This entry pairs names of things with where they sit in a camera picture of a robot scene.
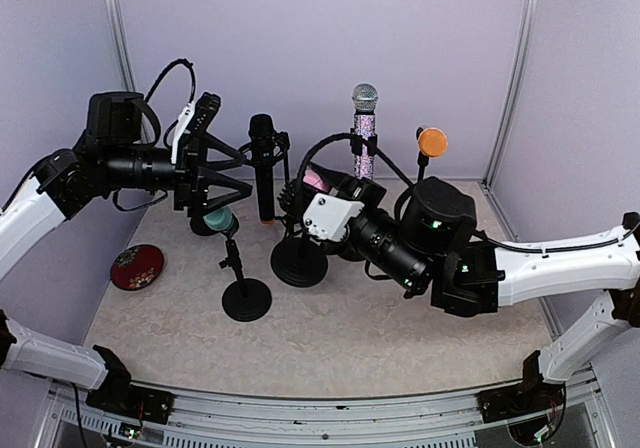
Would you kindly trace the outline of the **orange mic round stand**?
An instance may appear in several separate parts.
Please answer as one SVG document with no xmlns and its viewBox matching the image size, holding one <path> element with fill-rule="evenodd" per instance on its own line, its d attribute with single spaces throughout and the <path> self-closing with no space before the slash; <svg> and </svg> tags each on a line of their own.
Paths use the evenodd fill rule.
<svg viewBox="0 0 640 448">
<path fill-rule="evenodd" d="M 420 182 L 424 179 L 425 172 L 427 167 L 429 166 L 429 163 L 430 163 L 430 157 L 420 152 L 417 158 L 417 165 L 418 165 L 418 172 L 416 176 L 417 182 Z"/>
</svg>

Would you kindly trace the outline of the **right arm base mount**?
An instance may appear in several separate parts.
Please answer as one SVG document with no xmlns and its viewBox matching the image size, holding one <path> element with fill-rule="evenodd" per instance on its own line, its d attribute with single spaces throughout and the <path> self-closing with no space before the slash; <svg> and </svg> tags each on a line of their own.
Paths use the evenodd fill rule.
<svg viewBox="0 0 640 448">
<path fill-rule="evenodd" d="M 546 412 L 565 401 L 564 385 L 543 384 L 529 391 L 517 385 L 483 390 L 476 395 L 484 423 Z"/>
</svg>

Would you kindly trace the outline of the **black tripod mic stand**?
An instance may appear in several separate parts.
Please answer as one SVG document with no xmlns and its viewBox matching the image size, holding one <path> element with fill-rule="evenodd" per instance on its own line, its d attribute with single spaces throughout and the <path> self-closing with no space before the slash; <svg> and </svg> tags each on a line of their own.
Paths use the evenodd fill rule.
<svg viewBox="0 0 640 448">
<path fill-rule="evenodd" d="M 290 167 L 289 167 L 289 149 L 291 147 L 290 144 L 290 139 L 289 139 L 289 135 L 286 132 L 275 132 L 275 150 L 274 150 L 274 166 L 273 166 L 273 170 L 274 167 L 282 162 L 283 163 L 283 174 L 284 174 L 284 182 L 283 182 L 283 187 L 285 185 L 286 182 L 288 182 L 289 180 L 291 180 L 290 177 Z M 239 150 L 246 156 L 247 158 L 247 162 L 246 162 L 246 166 L 250 166 L 252 167 L 252 163 L 251 163 L 251 151 L 250 151 L 250 141 L 248 143 L 245 143 L 244 145 L 242 145 Z M 274 202 L 277 201 L 277 197 L 275 195 L 275 188 L 274 188 Z M 285 213 L 283 215 L 277 216 L 275 214 L 275 221 L 279 221 L 285 228 L 285 219 L 288 218 Z"/>
</svg>

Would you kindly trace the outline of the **teal microphone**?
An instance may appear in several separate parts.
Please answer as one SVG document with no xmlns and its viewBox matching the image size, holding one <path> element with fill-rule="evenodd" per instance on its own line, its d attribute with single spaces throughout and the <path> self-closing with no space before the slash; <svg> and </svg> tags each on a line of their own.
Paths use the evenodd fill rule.
<svg viewBox="0 0 640 448">
<path fill-rule="evenodd" d="M 239 229 L 239 222 L 228 206 L 208 213 L 203 217 L 205 226 L 216 234 L 232 238 Z"/>
</svg>

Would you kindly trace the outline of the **teal mic round stand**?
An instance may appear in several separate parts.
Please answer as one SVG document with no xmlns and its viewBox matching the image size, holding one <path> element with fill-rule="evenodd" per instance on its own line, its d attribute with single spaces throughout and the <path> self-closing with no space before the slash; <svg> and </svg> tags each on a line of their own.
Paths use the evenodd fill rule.
<svg viewBox="0 0 640 448">
<path fill-rule="evenodd" d="M 225 240 L 226 257 L 219 263 L 221 268 L 230 268 L 235 281 L 223 292 L 222 308 L 231 319 L 248 323 L 262 318 L 272 305 L 272 294 L 262 281 L 246 278 L 240 252 L 233 238 Z"/>
</svg>

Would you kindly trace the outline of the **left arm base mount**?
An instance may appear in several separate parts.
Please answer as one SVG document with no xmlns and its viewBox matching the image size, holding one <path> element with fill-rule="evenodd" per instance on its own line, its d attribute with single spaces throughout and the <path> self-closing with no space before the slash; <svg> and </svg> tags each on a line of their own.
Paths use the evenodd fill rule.
<svg viewBox="0 0 640 448">
<path fill-rule="evenodd" d="M 174 395 L 164 390 L 131 385 L 122 394 L 90 391 L 86 404 L 107 413 L 166 425 L 173 408 Z"/>
</svg>

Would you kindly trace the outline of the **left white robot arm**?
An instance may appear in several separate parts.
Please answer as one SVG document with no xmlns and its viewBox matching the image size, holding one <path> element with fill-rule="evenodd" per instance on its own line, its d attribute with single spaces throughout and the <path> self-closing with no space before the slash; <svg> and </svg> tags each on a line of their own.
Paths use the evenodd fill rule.
<svg viewBox="0 0 640 448">
<path fill-rule="evenodd" d="M 192 230 L 212 234 L 206 216 L 249 197 L 249 184 L 227 176 L 243 153 L 208 133 L 221 99 L 205 92 L 178 117 L 168 148 L 141 140 L 148 121 L 155 139 L 159 120 L 144 95 L 104 92 L 90 98 L 87 126 L 71 149 L 42 158 L 23 177 L 1 209 L 1 273 L 93 199 L 122 189 L 162 192 L 186 211 Z M 100 346 L 87 349 L 27 329 L 1 317 L 1 367 L 67 382 L 102 398 L 121 413 L 133 411 L 140 392 L 119 358 Z"/>
</svg>

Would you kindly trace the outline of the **glitter mic round stand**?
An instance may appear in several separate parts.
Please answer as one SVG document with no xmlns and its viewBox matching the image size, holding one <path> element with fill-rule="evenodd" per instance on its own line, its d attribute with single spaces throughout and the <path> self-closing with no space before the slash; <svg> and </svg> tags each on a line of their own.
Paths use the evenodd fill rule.
<svg viewBox="0 0 640 448">
<path fill-rule="evenodd" d="M 357 156 L 362 156 L 363 152 L 366 152 L 368 156 L 375 156 L 377 154 L 378 137 L 376 134 L 363 136 L 352 128 L 349 135 L 352 154 Z"/>
</svg>

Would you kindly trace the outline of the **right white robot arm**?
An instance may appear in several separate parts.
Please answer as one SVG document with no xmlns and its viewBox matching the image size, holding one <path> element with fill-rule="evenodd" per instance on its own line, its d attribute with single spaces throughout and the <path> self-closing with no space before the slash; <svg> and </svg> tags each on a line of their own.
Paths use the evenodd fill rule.
<svg viewBox="0 0 640 448">
<path fill-rule="evenodd" d="M 385 189 L 366 178 L 314 166 L 285 184 L 284 212 L 310 237 L 350 250 L 404 288 L 429 293 L 459 316 L 494 313 L 531 299 L 594 290 L 597 298 L 559 339 L 534 352 L 511 401 L 535 410 L 607 343 L 639 324 L 639 216 L 582 238 L 501 243 L 477 228 L 474 200 L 436 177 L 410 184 L 393 213 Z"/>
</svg>

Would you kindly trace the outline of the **pink mic round stand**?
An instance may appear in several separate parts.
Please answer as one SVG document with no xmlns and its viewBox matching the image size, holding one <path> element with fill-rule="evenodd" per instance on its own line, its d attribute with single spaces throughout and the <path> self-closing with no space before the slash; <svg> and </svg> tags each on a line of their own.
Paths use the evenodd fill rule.
<svg viewBox="0 0 640 448">
<path fill-rule="evenodd" d="M 273 273 L 283 283 L 310 288 L 319 284 L 328 272 L 328 258 L 322 247 L 297 223 L 286 218 L 285 234 L 270 256 Z"/>
</svg>

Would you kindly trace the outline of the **pink microphone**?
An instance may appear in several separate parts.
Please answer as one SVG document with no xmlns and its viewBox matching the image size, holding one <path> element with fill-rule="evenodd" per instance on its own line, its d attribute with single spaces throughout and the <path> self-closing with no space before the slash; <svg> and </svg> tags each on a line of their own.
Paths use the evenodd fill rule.
<svg viewBox="0 0 640 448">
<path fill-rule="evenodd" d="M 303 178 L 303 182 L 320 192 L 327 193 L 331 190 L 331 186 L 318 173 L 316 173 L 312 169 L 306 170 Z"/>
</svg>

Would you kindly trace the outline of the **purple mic round stand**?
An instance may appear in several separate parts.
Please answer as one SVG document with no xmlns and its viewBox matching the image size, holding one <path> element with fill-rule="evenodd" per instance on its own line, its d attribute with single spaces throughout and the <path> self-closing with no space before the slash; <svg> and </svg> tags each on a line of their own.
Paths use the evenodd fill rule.
<svg viewBox="0 0 640 448">
<path fill-rule="evenodd" d="M 202 217 L 191 217 L 189 225 L 191 231 L 198 236 L 208 237 L 216 234 L 216 231 L 211 229 Z"/>
</svg>

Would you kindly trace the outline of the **red embroidered round cushion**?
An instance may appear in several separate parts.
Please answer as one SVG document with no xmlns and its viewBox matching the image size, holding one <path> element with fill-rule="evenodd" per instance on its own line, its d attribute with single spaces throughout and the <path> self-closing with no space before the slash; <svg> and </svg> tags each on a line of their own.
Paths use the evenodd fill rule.
<svg viewBox="0 0 640 448">
<path fill-rule="evenodd" d="M 138 291 L 150 286 L 164 265 L 160 248 L 151 244 L 135 245 L 116 257 L 110 268 L 110 281 L 120 290 Z"/>
</svg>

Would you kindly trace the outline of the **orange microphone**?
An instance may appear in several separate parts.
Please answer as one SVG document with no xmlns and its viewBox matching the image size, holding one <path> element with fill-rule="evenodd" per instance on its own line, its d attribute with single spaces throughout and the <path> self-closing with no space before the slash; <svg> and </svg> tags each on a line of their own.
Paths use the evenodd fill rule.
<svg viewBox="0 0 640 448">
<path fill-rule="evenodd" d="M 416 138 L 420 153 L 426 157 L 437 158 L 447 151 L 447 136 L 438 128 L 419 127 Z"/>
</svg>

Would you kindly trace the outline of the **aluminium front rail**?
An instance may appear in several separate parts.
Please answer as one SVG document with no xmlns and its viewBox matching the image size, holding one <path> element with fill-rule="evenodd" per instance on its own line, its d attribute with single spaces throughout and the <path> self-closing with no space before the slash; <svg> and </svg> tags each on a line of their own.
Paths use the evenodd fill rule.
<svg viewBox="0 0 640 448">
<path fill-rule="evenodd" d="M 172 387 L 164 424 L 145 421 L 141 433 L 120 435 L 131 419 L 85 405 L 55 382 L 31 446 L 53 447 L 86 438 L 131 447 L 504 447 L 510 428 L 526 422 L 486 423 L 478 388 L 426 395 L 355 399 L 286 399 Z"/>
</svg>

